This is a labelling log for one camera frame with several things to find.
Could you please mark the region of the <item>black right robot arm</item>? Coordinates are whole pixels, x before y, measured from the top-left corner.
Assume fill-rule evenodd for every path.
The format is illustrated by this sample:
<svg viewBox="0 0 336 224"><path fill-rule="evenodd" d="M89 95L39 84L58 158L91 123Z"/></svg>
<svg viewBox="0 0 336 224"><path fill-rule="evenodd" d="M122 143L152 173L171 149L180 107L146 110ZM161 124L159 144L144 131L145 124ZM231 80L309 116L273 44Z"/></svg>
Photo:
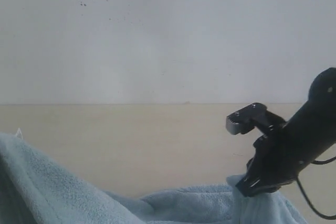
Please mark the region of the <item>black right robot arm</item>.
<svg viewBox="0 0 336 224"><path fill-rule="evenodd" d="M271 193L294 182L299 173L335 143L335 68L321 72L312 82L308 99L289 119L250 104L226 118L232 135L257 128L254 157L237 183L245 197Z"/></svg>

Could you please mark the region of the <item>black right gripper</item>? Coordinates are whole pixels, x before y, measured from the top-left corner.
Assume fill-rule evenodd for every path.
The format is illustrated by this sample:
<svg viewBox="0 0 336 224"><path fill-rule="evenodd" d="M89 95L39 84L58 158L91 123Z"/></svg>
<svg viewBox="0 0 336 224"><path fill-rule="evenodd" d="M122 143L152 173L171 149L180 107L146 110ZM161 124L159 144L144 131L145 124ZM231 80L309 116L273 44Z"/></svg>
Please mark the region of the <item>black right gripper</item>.
<svg viewBox="0 0 336 224"><path fill-rule="evenodd" d="M236 184L245 197L274 193L295 181L310 161L300 157L293 148L293 141L283 130L272 130L259 137L253 144L254 157L248 162L247 172Z"/></svg>

